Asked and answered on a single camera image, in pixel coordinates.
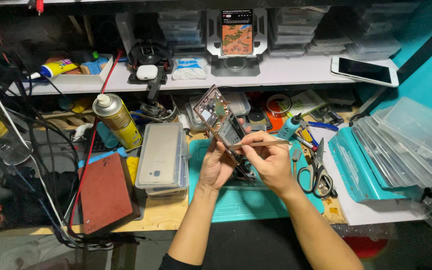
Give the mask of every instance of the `scissors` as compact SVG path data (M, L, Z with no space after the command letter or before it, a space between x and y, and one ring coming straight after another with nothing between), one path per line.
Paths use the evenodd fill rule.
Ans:
M316 198L324 198L331 194L331 190L333 190L333 179L326 172L325 166L323 164L323 154L325 150L325 139L322 138L321 142L319 142L318 150L316 151L316 157L314 158L311 165L308 167L303 167L299 169L297 172L297 183L301 187L301 189L305 193L313 193ZM309 190L306 190L300 182L301 173L307 171L309 172ZM323 177L326 178L327 183L329 184L328 191L326 193L318 193L318 186L323 180Z

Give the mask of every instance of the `metal phone stand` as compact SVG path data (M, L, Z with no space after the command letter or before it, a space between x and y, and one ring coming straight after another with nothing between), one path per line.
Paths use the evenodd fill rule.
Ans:
M209 10L206 15L206 49L213 55L211 74L215 77L255 77L259 70L258 54L268 47L267 10L253 9L253 50L244 56L221 53L221 10Z

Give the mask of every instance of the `hand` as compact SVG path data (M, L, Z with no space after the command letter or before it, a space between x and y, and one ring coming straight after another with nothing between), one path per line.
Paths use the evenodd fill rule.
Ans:
M241 144L242 151L249 162L256 168L261 180L279 197L292 192L297 186L291 173L290 151L286 144L251 147L246 144L254 142L276 141L267 132L258 131L246 135Z
M243 119L238 120L241 124L244 123ZM246 132L251 132L251 127L247 127ZM233 173L234 167L236 164L226 152L224 144L213 138L202 160L198 184L219 191Z

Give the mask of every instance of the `teal work mat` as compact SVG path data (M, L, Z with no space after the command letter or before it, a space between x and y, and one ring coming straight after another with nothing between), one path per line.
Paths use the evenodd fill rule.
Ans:
M194 140L189 144L189 203L193 199L196 184L199 180L201 164L206 155L210 141ZM289 150L290 155L294 152L294 147ZM306 167L308 163L303 155L297 162L297 169ZM301 184L309 189L309 174L304 173ZM324 212L321 199L316 198L312 193L306 194L311 203L320 212ZM231 222L245 220L262 220L273 218L289 217L286 206L271 190L232 190L224 187L219 192L216 207L213 213L212 222Z

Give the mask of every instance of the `blue glue bottle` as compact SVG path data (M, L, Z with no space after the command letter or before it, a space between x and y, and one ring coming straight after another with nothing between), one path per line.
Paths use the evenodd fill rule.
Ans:
M281 139L289 140L291 136L300 127L301 114L295 115L284 123L281 129L278 131L277 136Z

